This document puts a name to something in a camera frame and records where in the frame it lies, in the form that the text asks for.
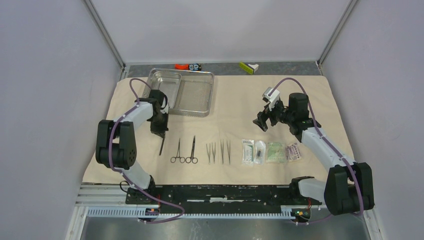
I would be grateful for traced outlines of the green white brush tool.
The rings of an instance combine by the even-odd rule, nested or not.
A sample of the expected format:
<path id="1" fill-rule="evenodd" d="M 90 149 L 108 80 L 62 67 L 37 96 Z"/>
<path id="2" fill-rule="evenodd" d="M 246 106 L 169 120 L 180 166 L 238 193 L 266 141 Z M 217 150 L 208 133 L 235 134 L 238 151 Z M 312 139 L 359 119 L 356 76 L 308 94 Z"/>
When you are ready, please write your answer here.
<path id="1" fill-rule="evenodd" d="M 240 62 L 239 67 L 246 73 L 253 75 L 259 69 L 259 64 Z"/>

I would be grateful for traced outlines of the wire mesh steel basket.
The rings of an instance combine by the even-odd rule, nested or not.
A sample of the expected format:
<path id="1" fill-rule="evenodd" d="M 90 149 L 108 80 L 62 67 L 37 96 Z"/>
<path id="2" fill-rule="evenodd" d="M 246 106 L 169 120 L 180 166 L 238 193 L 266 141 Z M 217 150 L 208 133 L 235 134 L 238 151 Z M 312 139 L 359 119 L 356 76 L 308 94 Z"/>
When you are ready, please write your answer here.
<path id="1" fill-rule="evenodd" d="M 206 117 L 210 113 L 215 75 L 207 71 L 182 71 L 175 106 L 169 109 L 170 115 Z"/>

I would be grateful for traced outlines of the steel surgical forceps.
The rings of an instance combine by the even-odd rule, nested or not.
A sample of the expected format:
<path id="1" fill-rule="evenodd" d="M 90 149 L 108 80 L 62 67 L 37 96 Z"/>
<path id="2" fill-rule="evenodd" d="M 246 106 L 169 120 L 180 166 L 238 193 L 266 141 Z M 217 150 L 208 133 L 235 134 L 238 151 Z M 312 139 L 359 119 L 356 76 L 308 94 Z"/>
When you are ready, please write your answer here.
<path id="1" fill-rule="evenodd" d="M 208 164 L 216 163 L 216 143 L 207 143 L 206 144 L 206 154 L 208 157 Z"/>

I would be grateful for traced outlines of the steel hemostat clamp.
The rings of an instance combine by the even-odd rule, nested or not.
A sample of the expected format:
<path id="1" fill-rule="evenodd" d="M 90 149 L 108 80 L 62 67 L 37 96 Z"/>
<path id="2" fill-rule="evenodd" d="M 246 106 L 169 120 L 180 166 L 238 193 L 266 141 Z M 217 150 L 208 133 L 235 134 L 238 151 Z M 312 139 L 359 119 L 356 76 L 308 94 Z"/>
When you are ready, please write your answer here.
<path id="1" fill-rule="evenodd" d="M 177 152 L 175 156 L 172 156 L 170 158 L 170 162 L 171 163 L 176 163 L 176 162 L 180 162 L 180 163 L 185 163 L 185 158 L 181 156 L 181 139 L 178 140 L 178 145 L 177 145 Z"/>

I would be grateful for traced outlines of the beige cloth wrap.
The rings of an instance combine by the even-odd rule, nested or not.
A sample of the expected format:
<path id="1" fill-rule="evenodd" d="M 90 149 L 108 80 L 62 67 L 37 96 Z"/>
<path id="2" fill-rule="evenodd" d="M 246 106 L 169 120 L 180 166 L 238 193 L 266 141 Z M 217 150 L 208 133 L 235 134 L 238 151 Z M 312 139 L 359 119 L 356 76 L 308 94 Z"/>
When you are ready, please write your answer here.
<path id="1" fill-rule="evenodd" d="M 162 138 L 151 133 L 150 123 L 143 123 L 135 132 L 137 162 L 153 176 L 157 185 L 287 185 L 293 178 L 312 176 L 320 181 L 327 171 L 315 155 L 300 145 L 301 160 L 289 163 L 242 164 L 242 140 L 291 144 L 296 138 L 289 127 L 279 123 L 263 132 L 253 123 L 264 108 L 262 95 L 268 87 L 277 87 L 286 102 L 291 93 L 305 90 L 317 121 L 329 139 L 346 155 L 352 157 L 342 118 L 328 80 L 319 75 L 219 75 L 214 78 L 213 100 L 209 115 L 191 117 L 170 115 L 162 155 Z M 189 157 L 193 137 L 194 156 L 198 163 L 171 163 L 177 153 Z M 231 142 L 231 164 L 221 162 L 220 140 Z M 206 144 L 216 143 L 216 162 L 209 164 Z"/>

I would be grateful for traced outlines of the long steel tweezers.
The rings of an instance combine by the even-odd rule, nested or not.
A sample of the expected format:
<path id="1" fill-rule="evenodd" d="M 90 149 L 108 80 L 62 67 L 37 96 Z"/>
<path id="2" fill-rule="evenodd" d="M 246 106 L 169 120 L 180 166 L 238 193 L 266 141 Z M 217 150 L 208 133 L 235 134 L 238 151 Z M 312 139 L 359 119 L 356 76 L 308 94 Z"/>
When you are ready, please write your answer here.
<path id="1" fill-rule="evenodd" d="M 220 155 L 221 155 L 221 163 L 225 163 L 225 159 L 227 159 L 228 164 L 231 164 L 231 141 L 223 139 L 220 140 Z"/>

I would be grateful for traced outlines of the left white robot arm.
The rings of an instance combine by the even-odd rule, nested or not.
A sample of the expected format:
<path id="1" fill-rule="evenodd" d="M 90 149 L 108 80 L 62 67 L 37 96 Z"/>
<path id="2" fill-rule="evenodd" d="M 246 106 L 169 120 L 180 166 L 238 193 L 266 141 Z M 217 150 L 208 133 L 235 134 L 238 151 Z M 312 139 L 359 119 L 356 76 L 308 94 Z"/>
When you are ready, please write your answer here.
<path id="1" fill-rule="evenodd" d="M 138 190 L 145 204 L 158 200 L 154 178 L 137 162 L 136 129 L 150 123 L 150 132 L 166 137 L 169 100 L 160 90 L 151 90 L 147 98 L 137 97 L 134 105 L 114 120 L 101 120 L 97 128 L 95 159 L 99 164 L 119 173 L 129 187 Z"/>

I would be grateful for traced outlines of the steel scalpel handle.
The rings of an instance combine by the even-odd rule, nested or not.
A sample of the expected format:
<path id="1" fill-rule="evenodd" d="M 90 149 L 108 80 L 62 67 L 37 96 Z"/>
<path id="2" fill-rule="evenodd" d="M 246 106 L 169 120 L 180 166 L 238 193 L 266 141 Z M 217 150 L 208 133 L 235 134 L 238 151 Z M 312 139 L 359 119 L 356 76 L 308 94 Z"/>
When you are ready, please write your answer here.
<path id="1" fill-rule="evenodd" d="M 160 145 L 159 154 L 158 154 L 159 156 L 162 155 L 164 143 L 165 143 L 165 137 L 163 137 L 161 140 L 161 145 Z"/>

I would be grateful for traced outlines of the stainless steel tray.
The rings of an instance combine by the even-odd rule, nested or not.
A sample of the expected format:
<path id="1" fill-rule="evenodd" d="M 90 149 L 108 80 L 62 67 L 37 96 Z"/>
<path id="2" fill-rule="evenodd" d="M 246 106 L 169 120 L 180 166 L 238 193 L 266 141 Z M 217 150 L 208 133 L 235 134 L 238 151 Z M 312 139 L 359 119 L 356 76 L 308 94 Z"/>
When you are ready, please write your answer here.
<path id="1" fill-rule="evenodd" d="M 168 106 L 175 106 L 182 80 L 182 71 L 174 69 L 153 68 L 147 78 L 152 90 L 160 90 L 168 99 Z"/>

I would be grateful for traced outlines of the steel surgical scissors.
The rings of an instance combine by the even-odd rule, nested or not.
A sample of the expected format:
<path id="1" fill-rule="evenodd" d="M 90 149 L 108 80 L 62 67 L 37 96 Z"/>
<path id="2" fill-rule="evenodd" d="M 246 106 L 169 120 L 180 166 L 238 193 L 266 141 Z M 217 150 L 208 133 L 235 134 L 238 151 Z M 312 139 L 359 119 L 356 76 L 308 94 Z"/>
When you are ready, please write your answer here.
<path id="1" fill-rule="evenodd" d="M 188 157 L 185 158 L 184 162 L 187 164 L 197 164 L 199 162 L 198 158 L 195 157 L 195 149 L 196 149 L 196 137 L 193 137 L 191 152 Z"/>

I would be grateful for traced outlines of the clear plastic bag item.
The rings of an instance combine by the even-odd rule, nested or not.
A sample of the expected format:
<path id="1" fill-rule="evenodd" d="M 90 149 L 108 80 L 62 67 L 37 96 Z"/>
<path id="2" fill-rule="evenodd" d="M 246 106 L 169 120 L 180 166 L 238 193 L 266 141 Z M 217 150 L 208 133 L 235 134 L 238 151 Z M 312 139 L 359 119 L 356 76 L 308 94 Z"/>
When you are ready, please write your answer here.
<path id="1" fill-rule="evenodd" d="M 255 153 L 253 158 L 254 163 L 258 165 L 263 165 L 265 153 L 267 149 L 266 143 L 262 140 L 258 140 L 254 143 L 254 148 L 255 148 Z"/>

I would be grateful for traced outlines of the white pouch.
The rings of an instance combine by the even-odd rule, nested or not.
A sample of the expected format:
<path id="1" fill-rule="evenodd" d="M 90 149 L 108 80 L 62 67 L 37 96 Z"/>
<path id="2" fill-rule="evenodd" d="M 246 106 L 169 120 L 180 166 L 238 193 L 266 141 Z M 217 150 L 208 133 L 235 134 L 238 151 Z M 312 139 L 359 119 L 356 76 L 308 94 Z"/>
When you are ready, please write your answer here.
<path id="1" fill-rule="evenodd" d="M 252 139 L 242 139 L 242 164 L 247 166 L 254 165 L 255 142 Z"/>

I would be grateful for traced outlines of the dark packet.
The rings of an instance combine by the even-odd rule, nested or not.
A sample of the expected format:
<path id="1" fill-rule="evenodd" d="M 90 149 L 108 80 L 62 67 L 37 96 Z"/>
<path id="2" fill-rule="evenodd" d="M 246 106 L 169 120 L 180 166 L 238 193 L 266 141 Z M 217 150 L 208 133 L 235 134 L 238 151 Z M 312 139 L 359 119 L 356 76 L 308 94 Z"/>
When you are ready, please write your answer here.
<path id="1" fill-rule="evenodd" d="M 288 162 L 297 162 L 302 159 L 299 144 L 297 142 L 287 145 L 285 149 Z"/>

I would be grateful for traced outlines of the green printed gauze packet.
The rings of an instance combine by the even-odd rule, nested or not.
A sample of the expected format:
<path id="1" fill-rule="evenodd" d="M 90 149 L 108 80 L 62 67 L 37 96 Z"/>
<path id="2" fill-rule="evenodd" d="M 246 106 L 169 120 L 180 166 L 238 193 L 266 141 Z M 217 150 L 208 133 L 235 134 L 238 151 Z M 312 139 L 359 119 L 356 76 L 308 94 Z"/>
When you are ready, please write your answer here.
<path id="1" fill-rule="evenodd" d="M 267 144 L 266 163 L 286 163 L 286 145 L 281 142 L 269 142 Z"/>

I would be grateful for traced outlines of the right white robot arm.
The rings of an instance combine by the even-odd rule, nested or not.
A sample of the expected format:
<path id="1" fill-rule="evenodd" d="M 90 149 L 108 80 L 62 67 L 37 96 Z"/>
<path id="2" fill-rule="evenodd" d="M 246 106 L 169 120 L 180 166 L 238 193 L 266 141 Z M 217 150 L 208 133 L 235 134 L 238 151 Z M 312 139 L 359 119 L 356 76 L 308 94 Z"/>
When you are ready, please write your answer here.
<path id="1" fill-rule="evenodd" d="M 262 95 L 266 102 L 263 111 L 253 123 L 267 131 L 267 121 L 272 126 L 286 124 L 290 133 L 306 146 L 327 171 L 326 181 L 312 176 L 294 178 L 289 189 L 289 199 L 302 204 L 308 198 L 327 206 L 334 215 L 362 213 L 375 206 L 371 167 L 356 162 L 337 148 L 325 134 L 309 109 L 309 97 L 305 93 L 291 93 L 288 105 L 284 105 L 280 93 L 268 88 Z"/>

